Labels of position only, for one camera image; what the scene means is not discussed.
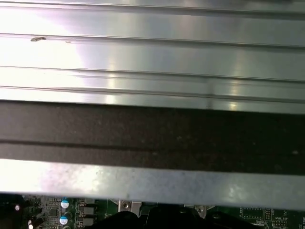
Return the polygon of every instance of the silver metal surface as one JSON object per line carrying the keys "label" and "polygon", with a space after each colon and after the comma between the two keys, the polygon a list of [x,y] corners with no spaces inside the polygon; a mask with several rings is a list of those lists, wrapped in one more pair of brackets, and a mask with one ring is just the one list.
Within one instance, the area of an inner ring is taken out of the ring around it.
{"label": "silver metal surface", "polygon": [[120,200],[118,204],[118,212],[120,211],[132,211],[132,202],[127,200]]}
{"label": "silver metal surface", "polygon": [[0,99],[305,114],[304,16],[304,1],[2,1]]}
{"label": "silver metal surface", "polygon": [[141,202],[135,202],[135,201],[132,202],[132,212],[136,214],[138,217],[141,216],[141,206],[142,206]]}
{"label": "silver metal surface", "polygon": [[204,206],[204,205],[188,205],[188,204],[185,204],[184,207],[187,207],[187,208],[193,208],[195,209],[199,216],[201,218],[205,218],[206,216],[206,213],[207,213],[207,206]]}
{"label": "silver metal surface", "polygon": [[61,3],[70,5],[96,6],[138,6],[165,7],[178,9],[228,10],[228,11],[258,11],[258,12],[292,12],[304,13],[305,2],[294,1],[245,1],[245,0],[10,0],[3,3]]}
{"label": "silver metal surface", "polygon": [[10,193],[91,198],[124,197],[126,200],[144,202],[295,210],[304,209],[305,206],[305,176],[107,167],[0,159],[0,180],[0,191]]}
{"label": "silver metal surface", "polygon": [[102,9],[2,7],[1,33],[305,46],[302,20]]}
{"label": "silver metal surface", "polygon": [[119,205],[120,201],[116,199],[110,199],[111,202],[115,203],[116,205]]}

